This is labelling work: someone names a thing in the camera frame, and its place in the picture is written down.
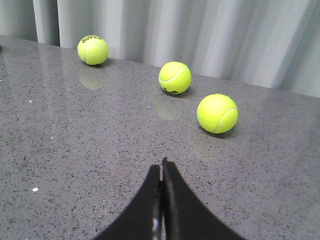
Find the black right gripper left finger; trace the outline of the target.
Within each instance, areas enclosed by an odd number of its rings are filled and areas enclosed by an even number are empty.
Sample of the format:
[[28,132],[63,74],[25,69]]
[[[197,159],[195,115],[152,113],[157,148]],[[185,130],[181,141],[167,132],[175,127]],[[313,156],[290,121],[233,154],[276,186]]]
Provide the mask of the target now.
[[159,240],[161,238],[160,166],[151,165],[129,205],[96,240]]

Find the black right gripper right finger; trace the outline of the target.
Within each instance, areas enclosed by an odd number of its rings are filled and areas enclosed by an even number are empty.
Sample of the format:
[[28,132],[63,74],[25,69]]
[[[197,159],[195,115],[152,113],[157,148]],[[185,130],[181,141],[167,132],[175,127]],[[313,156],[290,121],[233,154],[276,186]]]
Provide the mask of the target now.
[[162,199],[168,240],[242,240],[213,215],[189,188],[176,164],[162,160]]

